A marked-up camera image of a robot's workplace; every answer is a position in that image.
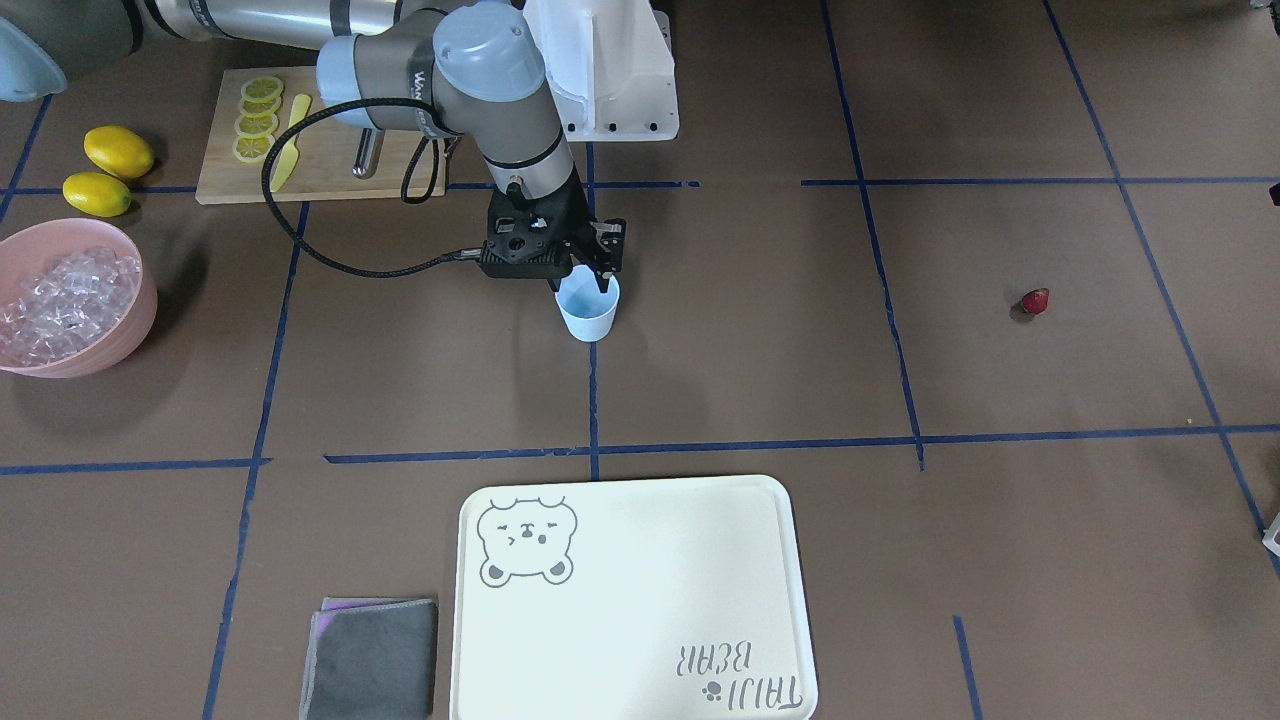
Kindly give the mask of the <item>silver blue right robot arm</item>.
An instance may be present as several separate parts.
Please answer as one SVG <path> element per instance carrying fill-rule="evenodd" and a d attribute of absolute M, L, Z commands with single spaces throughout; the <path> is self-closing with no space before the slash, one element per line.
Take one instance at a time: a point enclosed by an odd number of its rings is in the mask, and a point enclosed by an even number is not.
<path fill-rule="evenodd" d="M 321 101 L 303 128 L 339 120 L 416 135 L 412 160 L 430 154 L 430 187 L 447 142 L 468 137 L 483 156 L 492 193 L 479 246 L 384 272 L 314 249 L 261 178 L 282 229 L 321 264 L 390 279 L 474 263 L 490 278 L 553 290 L 579 270 L 602 292 L 621 272 L 626 224 L 589 208 L 544 56 L 507 1 L 5 1 L 3 99 L 60 94 L 152 41 L 214 38 L 307 55 Z"/>

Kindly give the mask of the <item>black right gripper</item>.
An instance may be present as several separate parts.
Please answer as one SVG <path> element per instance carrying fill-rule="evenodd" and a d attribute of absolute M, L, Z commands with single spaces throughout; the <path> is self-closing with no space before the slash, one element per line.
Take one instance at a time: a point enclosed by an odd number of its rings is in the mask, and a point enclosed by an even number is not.
<path fill-rule="evenodd" d="M 579 178 L 567 179 L 541 199 L 515 201 L 494 190 L 486 209 L 486 269 L 489 272 L 570 272 L 585 266 L 599 293 L 625 263 L 627 223 L 623 218 L 596 222 Z"/>

